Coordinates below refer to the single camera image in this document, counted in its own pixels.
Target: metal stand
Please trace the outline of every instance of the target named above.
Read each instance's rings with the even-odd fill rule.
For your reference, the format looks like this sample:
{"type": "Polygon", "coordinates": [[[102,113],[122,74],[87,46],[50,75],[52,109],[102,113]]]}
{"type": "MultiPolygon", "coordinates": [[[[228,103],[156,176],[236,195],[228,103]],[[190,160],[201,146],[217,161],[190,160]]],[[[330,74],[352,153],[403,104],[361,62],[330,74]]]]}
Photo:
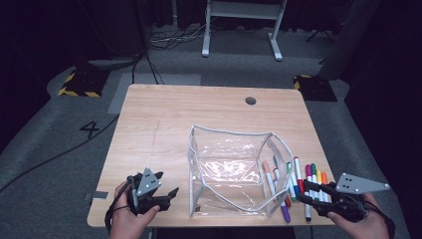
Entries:
{"type": "Polygon", "coordinates": [[[326,34],[326,36],[329,38],[329,40],[334,43],[334,40],[332,39],[332,37],[329,35],[329,33],[327,31],[320,31],[320,30],[316,30],[310,37],[307,38],[307,42],[310,41],[317,33],[319,32],[324,32],[326,34]]]}
{"type": "Polygon", "coordinates": [[[279,45],[277,44],[277,35],[279,33],[280,24],[285,13],[287,0],[281,5],[272,4],[255,4],[255,3],[238,3],[238,2],[219,2],[208,0],[206,13],[206,26],[204,43],[202,46],[202,57],[208,57],[210,54],[210,25],[211,16],[219,17],[236,17],[236,18],[254,18],[276,20],[274,32],[269,33],[268,37],[273,48],[274,56],[277,61],[283,59],[279,45]]]}

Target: gray carpet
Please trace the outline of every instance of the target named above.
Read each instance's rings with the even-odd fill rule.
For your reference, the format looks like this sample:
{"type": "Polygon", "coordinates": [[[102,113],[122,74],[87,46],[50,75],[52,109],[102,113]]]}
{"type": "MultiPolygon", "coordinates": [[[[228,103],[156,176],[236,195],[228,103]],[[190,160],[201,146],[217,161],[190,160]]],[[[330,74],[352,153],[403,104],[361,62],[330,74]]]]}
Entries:
{"type": "MultiPolygon", "coordinates": [[[[276,62],[266,36],[270,31],[213,34],[209,58],[201,57],[201,39],[168,51],[150,50],[149,56],[161,76],[200,76],[202,86],[292,89],[293,76],[317,73],[318,62],[331,46],[324,34],[307,43],[309,32],[280,33],[278,42],[284,59],[276,62]]],[[[120,91],[120,80],[127,79],[131,68],[111,72],[101,98],[57,96],[71,70],[51,80],[47,88],[50,101],[0,155],[0,186],[85,142],[88,133],[80,127],[95,121],[98,128],[105,129],[115,119],[118,107],[111,112],[110,108],[120,91]]],[[[144,59],[135,73],[151,73],[144,59]]],[[[175,80],[173,84],[187,83],[175,80]]],[[[347,84],[335,81],[331,85],[337,103],[306,105],[335,179],[347,172],[385,182],[343,102],[347,84]]],[[[88,225],[90,202],[84,197],[97,188],[114,128],[115,122],[97,137],[27,173],[0,193],[0,238],[106,238],[104,228],[88,225]]],[[[397,225],[395,238],[410,238],[394,190],[376,195],[381,208],[397,225]]],[[[310,230],[307,226],[295,227],[296,238],[311,238],[310,230]]],[[[314,227],[314,233],[316,238],[347,238],[335,226],[314,227]]]]}

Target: orange marker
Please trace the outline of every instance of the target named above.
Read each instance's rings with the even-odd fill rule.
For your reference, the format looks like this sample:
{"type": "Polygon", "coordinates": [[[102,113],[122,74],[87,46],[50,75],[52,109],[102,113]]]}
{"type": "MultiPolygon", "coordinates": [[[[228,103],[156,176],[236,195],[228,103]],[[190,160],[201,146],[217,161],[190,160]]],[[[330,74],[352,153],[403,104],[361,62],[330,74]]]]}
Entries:
{"type": "MultiPolygon", "coordinates": [[[[326,180],[326,173],[325,172],[323,172],[321,174],[321,177],[322,177],[322,184],[328,185],[328,180],[326,180]]],[[[329,202],[329,200],[328,200],[328,194],[326,194],[326,193],[323,194],[323,201],[324,202],[329,202]]]]}
{"type": "Polygon", "coordinates": [[[268,186],[270,187],[271,195],[274,196],[276,194],[276,189],[274,188],[274,182],[273,178],[271,177],[270,167],[268,166],[268,163],[266,161],[263,161],[263,168],[265,175],[267,176],[267,182],[268,186]]]}

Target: wooden table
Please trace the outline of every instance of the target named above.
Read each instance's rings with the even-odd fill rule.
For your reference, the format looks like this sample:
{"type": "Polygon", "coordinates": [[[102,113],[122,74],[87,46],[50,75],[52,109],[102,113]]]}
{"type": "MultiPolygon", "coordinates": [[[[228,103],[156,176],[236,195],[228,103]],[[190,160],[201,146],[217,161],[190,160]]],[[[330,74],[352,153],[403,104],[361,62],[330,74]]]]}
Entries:
{"type": "Polygon", "coordinates": [[[305,165],[315,163],[333,180],[305,102],[296,90],[131,85],[109,147],[97,191],[106,199],[94,199],[88,216],[93,227],[104,227],[115,188],[129,175],[163,171],[162,186],[154,196],[167,195],[179,187],[168,211],[159,212],[151,227],[289,226],[332,225],[313,210],[305,219],[304,205],[290,208],[292,222],[281,210],[272,217],[189,217],[189,133],[194,124],[241,132],[272,131],[305,165]],[[248,105],[245,98],[256,100],[248,105]]]}

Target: red marker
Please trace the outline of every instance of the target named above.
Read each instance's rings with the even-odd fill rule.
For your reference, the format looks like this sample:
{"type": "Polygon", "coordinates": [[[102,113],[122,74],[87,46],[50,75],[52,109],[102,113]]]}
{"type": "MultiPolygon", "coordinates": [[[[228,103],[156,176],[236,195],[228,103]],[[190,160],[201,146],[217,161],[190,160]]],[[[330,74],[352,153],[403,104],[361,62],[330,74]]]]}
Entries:
{"type": "Polygon", "coordinates": [[[292,206],[292,200],[290,199],[289,194],[286,196],[285,203],[286,203],[286,206],[288,207],[292,206]]]}
{"type": "Polygon", "coordinates": [[[304,181],[302,180],[301,175],[301,165],[299,164],[299,158],[295,157],[295,168],[296,168],[296,176],[298,179],[298,187],[301,193],[305,193],[304,181]]]}

